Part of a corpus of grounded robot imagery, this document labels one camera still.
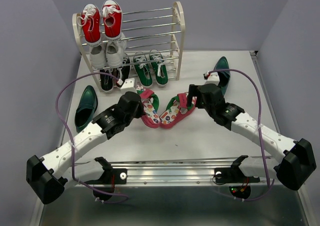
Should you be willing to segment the pink green sandal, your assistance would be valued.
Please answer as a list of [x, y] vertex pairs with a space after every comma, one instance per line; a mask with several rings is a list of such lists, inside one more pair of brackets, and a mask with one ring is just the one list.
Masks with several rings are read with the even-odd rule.
[[144, 115], [141, 117], [143, 123], [150, 128], [159, 128], [160, 118], [158, 116], [158, 109], [160, 101], [154, 91], [137, 85], [136, 92], [140, 95]]
[[188, 117], [196, 108], [196, 98], [192, 98], [190, 106], [187, 106], [187, 102], [188, 92], [179, 93], [172, 97], [165, 111], [159, 116], [160, 128], [170, 129]]

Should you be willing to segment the green canvas sneaker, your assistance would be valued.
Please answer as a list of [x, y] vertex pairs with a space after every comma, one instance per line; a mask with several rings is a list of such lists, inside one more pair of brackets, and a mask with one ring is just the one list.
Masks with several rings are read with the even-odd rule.
[[168, 74], [166, 69], [166, 62], [162, 54], [157, 49], [150, 50], [149, 59], [155, 74], [156, 83], [160, 87], [164, 87], [168, 81]]
[[153, 79], [150, 73], [149, 63], [146, 55], [142, 52], [136, 52], [133, 57], [134, 69], [139, 78], [140, 84], [149, 88], [153, 84]]

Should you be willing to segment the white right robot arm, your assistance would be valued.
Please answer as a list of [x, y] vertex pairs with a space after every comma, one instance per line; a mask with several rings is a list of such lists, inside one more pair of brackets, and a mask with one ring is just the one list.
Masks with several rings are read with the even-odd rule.
[[269, 158], [242, 155], [230, 167], [217, 168], [217, 183], [240, 183], [246, 179], [256, 182], [258, 177], [269, 176], [291, 190], [298, 190], [315, 171], [317, 166], [310, 142], [285, 137], [258, 124], [243, 108], [227, 103], [217, 85], [191, 84], [188, 106], [193, 99], [195, 106], [205, 109], [216, 124], [247, 138], [270, 154]]

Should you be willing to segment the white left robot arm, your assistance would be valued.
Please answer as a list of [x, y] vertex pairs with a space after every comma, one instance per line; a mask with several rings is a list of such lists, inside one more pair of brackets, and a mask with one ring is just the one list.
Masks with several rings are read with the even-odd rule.
[[30, 157], [26, 162], [26, 181], [43, 204], [58, 199], [67, 179], [63, 174], [96, 146], [111, 139], [144, 114], [142, 99], [135, 92], [126, 92], [118, 103], [110, 106], [78, 135], [58, 149], [42, 156]]

